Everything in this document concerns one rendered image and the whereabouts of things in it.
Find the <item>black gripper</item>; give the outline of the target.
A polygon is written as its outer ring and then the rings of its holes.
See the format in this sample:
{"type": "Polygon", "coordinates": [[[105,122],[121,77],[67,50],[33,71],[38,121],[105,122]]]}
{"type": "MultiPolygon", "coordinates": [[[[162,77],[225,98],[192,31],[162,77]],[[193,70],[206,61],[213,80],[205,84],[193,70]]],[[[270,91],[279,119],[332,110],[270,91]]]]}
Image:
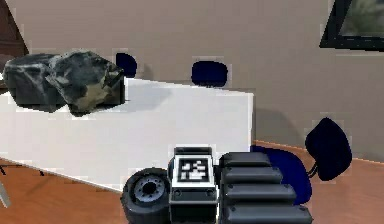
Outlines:
{"type": "Polygon", "coordinates": [[[169,224],[170,183],[162,168],[145,168],[125,183],[120,197],[129,224],[169,224]]]}

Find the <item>dark blue office chair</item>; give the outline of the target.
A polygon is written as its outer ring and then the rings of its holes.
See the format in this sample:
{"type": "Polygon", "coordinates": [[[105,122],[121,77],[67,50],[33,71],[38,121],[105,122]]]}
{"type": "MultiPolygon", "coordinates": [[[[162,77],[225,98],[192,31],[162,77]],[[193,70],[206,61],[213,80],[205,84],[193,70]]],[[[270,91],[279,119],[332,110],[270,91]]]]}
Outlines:
{"type": "Polygon", "coordinates": [[[283,175],[282,184],[290,185],[295,193],[295,205],[307,203],[312,196],[310,179],[317,175],[321,181],[331,181],[345,172],[352,162],[352,151],[343,129],[331,118],[324,117],[307,134],[305,147],[314,159],[307,170],[295,154],[282,149],[252,145],[251,152],[265,153],[273,167],[283,175]]]}

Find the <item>white table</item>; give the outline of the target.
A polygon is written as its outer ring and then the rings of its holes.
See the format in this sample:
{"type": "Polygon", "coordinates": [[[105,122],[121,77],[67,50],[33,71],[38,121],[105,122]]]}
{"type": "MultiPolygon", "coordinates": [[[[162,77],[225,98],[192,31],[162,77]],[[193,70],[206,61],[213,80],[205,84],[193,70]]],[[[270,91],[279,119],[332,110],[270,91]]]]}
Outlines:
{"type": "Polygon", "coordinates": [[[0,95],[0,158],[121,191],[136,170],[167,166],[176,146],[210,146],[213,157],[251,145],[253,96],[128,79],[126,101],[73,116],[20,108],[0,95]]]}

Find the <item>dark grey marbled pillow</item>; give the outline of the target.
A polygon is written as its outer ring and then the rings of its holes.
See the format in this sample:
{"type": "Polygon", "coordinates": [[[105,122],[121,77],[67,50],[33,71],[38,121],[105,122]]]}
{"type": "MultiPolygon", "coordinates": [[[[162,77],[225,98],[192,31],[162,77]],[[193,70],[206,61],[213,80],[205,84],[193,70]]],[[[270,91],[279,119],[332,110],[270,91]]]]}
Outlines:
{"type": "Polygon", "coordinates": [[[5,63],[4,83],[23,108],[83,116],[125,101],[123,69],[88,50],[28,54],[5,63]]]}

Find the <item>dark brown wooden furniture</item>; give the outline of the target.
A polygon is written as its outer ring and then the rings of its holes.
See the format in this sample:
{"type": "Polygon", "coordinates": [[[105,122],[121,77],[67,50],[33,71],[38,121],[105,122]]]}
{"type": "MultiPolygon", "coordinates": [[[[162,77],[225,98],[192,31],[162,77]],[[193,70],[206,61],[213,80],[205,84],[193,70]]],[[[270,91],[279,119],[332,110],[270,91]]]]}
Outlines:
{"type": "Polygon", "coordinates": [[[0,73],[8,60],[27,55],[29,50],[6,0],[0,0],[0,73]]]}

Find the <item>black framed wall picture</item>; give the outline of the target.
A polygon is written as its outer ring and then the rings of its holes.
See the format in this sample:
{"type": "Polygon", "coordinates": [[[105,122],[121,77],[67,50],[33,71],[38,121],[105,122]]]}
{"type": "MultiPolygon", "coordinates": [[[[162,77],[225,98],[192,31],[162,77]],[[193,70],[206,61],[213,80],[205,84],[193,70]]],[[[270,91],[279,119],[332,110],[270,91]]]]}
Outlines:
{"type": "Polygon", "coordinates": [[[319,47],[384,53],[384,0],[334,0],[319,47]]]}

